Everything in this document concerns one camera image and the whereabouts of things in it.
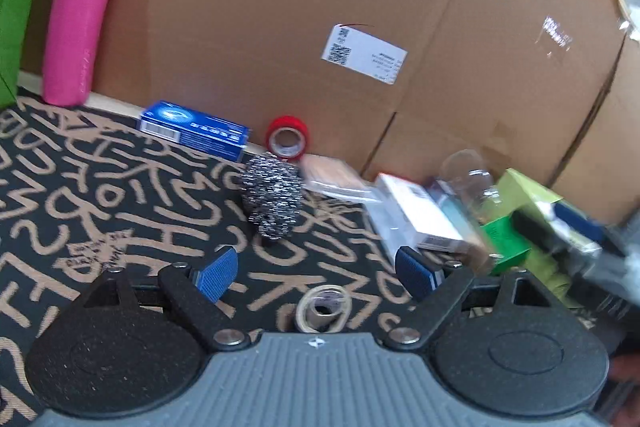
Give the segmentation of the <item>person's left hand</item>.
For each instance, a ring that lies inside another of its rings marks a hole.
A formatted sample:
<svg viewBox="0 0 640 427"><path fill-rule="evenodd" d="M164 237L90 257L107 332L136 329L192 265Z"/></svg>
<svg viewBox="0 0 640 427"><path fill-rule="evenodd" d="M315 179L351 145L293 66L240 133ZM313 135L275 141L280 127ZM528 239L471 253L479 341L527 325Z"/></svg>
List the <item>person's left hand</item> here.
<svg viewBox="0 0 640 427"><path fill-rule="evenodd" d="M640 355L620 355L611 360L608 378L618 383L640 383Z"/></svg>

